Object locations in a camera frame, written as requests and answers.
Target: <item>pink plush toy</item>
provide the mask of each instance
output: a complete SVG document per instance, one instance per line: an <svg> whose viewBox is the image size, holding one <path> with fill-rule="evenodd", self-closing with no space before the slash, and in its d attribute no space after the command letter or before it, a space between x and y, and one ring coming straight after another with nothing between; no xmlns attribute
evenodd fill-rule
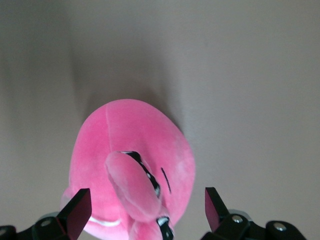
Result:
<svg viewBox="0 0 320 240"><path fill-rule="evenodd" d="M109 102L77 136L61 207L90 188L84 230L102 240L172 240L195 180L191 148L159 110L139 100Z"/></svg>

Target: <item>pink dolphin plush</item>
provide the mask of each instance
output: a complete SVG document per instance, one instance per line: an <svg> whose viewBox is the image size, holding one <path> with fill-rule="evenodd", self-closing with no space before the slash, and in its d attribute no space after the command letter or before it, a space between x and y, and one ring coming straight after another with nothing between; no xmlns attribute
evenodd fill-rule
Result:
<svg viewBox="0 0 320 240"><path fill-rule="evenodd" d="M84 230L102 240L172 240L195 180L191 148L159 110L139 100L109 102L83 123L63 207L90 188Z"/></svg>

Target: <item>screw head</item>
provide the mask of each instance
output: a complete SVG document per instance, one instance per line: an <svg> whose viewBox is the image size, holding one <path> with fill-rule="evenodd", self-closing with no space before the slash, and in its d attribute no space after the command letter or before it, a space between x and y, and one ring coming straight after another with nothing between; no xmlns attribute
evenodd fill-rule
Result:
<svg viewBox="0 0 320 240"><path fill-rule="evenodd" d="M51 220L44 220L42 223L41 223L41 227L45 227L47 225L49 225L51 223Z"/></svg>
<svg viewBox="0 0 320 240"><path fill-rule="evenodd" d="M232 216L232 220L237 224L240 224L244 221L239 215Z"/></svg>
<svg viewBox="0 0 320 240"><path fill-rule="evenodd" d="M5 229L0 229L0 236L2 236L3 234L5 234L7 232L7 230Z"/></svg>
<svg viewBox="0 0 320 240"><path fill-rule="evenodd" d="M275 223L273 224L273 226L275 227L275 229L277 229L277 230L280 231L280 232L283 232L283 231L287 230L286 226L283 225L283 224L280 223L280 222L275 222Z"/></svg>

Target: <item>white wall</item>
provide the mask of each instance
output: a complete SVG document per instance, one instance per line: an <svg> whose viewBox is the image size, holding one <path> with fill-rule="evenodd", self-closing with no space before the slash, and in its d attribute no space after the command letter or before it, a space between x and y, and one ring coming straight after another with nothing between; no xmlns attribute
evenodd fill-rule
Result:
<svg viewBox="0 0 320 240"><path fill-rule="evenodd" d="M205 187L261 226L317 239L319 26L318 1L2 1L0 225L57 211L84 119L135 98L195 154L177 240L209 231Z"/></svg>

